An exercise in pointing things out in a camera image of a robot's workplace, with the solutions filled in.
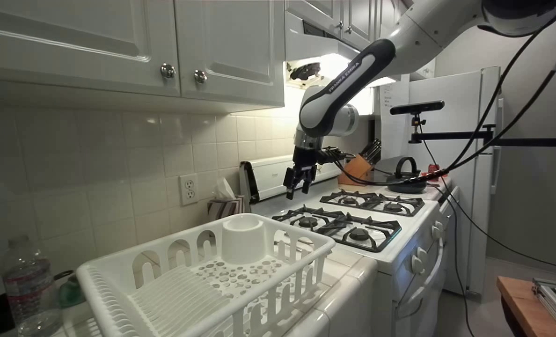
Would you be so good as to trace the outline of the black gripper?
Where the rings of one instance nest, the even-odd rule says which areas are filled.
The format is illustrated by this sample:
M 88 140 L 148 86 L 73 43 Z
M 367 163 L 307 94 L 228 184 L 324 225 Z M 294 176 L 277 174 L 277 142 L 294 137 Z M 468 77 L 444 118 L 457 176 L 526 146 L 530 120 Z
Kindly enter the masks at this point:
M 316 165 L 320 159 L 318 150 L 307 150 L 307 148 L 294 148 L 294 167 L 286 169 L 283 185 L 286 189 L 286 199 L 294 199 L 294 187 L 296 187 L 296 178 L 301 178 L 301 193 L 309 193 L 311 184 L 316 178 Z

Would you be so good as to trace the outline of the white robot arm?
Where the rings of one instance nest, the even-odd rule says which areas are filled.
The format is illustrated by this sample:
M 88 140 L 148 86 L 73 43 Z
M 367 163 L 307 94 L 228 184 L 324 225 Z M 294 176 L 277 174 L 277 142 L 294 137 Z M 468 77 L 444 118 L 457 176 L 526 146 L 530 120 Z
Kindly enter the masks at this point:
M 344 122 L 357 112 L 346 103 L 382 77 L 414 73 L 438 56 L 464 30 L 524 38 L 556 21 L 556 0 L 414 0 L 395 30 L 361 49 L 326 86 L 311 86 L 299 105 L 292 167 L 283 185 L 292 199 L 296 189 L 309 191 L 316 165 L 326 161 L 322 140 L 346 135 Z

